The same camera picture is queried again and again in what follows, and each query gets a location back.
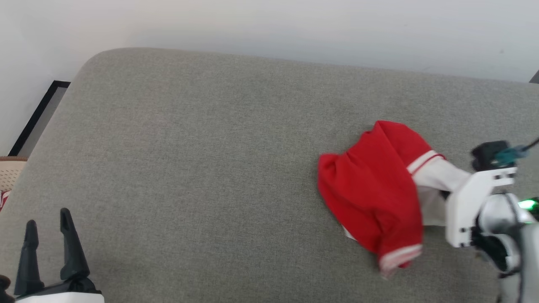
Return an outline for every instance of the white stripe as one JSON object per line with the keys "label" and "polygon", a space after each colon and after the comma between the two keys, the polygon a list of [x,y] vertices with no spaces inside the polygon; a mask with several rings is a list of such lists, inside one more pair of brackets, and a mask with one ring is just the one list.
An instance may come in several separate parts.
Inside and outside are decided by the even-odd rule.
{"label": "white stripe", "polygon": [[389,279],[394,273],[395,271],[397,270],[397,268],[399,267],[400,264],[404,264],[408,261],[411,261],[417,257],[419,257],[419,255],[421,254],[421,249],[413,252],[413,253],[410,253],[410,254],[405,254],[403,255],[401,258],[399,258],[398,260],[395,260],[395,262],[391,265],[388,265],[387,267],[385,268],[381,268],[380,269],[380,274],[382,275],[382,278],[384,279]]}
{"label": "white stripe", "polygon": [[425,154],[423,154],[422,156],[417,158],[415,161],[410,163],[410,165],[408,165],[408,167],[407,167],[408,172],[411,174],[416,169],[418,169],[423,163],[425,163],[425,161],[427,161],[430,157],[435,156],[437,154],[438,153],[435,152],[434,150],[430,150],[430,151],[426,152]]}
{"label": "white stripe", "polygon": [[[405,246],[405,247],[400,248],[398,250],[394,250],[394,251],[392,251],[390,253],[386,253],[380,259],[380,268],[382,269],[382,271],[386,271],[386,270],[391,269],[392,267],[397,267],[402,263],[410,261],[411,259],[413,259],[413,258],[415,258],[415,257],[417,257],[418,255],[421,254],[421,249],[422,248],[423,248],[423,245],[416,244],[416,245],[411,245],[411,246]],[[402,261],[399,260],[399,257],[401,257],[402,255],[413,253],[413,252],[416,252],[416,253],[414,253],[411,258],[407,258],[407,260],[402,260]]]}

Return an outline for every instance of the red and white fabric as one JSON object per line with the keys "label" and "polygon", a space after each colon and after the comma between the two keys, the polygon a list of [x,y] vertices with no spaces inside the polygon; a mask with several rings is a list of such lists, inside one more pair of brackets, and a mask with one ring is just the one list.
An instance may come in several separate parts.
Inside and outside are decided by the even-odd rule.
{"label": "red and white fabric", "polygon": [[2,191],[0,196],[0,211],[2,211],[2,208],[4,208],[5,202],[8,200],[10,192],[11,190]]}
{"label": "red and white fabric", "polygon": [[437,203],[444,201],[437,189],[453,189],[466,174],[406,125],[377,121],[344,154],[320,157],[318,187],[349,237],[378,254],[381,274],[389,277],[421,254],[418,189],[424,211],[439,216]]}

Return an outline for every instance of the gray couch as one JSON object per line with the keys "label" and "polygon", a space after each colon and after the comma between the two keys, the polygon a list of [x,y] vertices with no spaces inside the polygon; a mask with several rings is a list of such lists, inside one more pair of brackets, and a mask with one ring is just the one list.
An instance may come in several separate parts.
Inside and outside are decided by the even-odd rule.
{"label": "gray couch", "polygon": [[[0,273],[24,226],[59,280],[71,210],[106,302],[494,302],[496,274],[425,228],[383,280],[316,188],[322,153],[376,120],[419,132],[469,170],[485,141],[538,135],[539,85],[226,54],[118,49],[72,82],[0,213]],[[539,151],[512,192],[539,194]]]}

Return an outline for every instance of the robotic arm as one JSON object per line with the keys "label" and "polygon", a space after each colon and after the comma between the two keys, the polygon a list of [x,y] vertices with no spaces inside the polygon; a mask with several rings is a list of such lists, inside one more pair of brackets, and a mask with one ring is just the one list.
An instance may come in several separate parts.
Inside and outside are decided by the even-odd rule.
{"label": "robotic arm", "polygon": [[512,149],[496,141],[475,148],[477,172],[446,203],[446,240],[454,247],[475,246],[500,271],[501,303],[539,300],[539,223],[503,190],[514,183],[515,159],[532,144]]}
{"label": "robotic arm", "polygon": [[39,245],[37,226],[34,220],[26,224],[23,248],[20,252],[19,269],[15,281],[16,299],[8,296],[5,290],[11,281],[0,276],[0,302],[4,303],[104,303],[101,292],[95,289],[88,275],[90,270],[86,263],[79,236],[75,230],[71,213],[67,208],[60,210],[60,231],[64,234],[64,262],[60,270],[62,282],[47,286],[39,278],[36,249]]}

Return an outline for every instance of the green led light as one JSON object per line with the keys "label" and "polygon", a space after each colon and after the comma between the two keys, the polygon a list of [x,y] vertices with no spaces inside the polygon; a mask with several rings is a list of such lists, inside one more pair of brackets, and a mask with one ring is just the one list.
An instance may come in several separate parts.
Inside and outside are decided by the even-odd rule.
{"label": "green led light", "polygon": [[532,209],[535,206],[535,201],[533,200],[524,200],[519,202],[520,208]]}

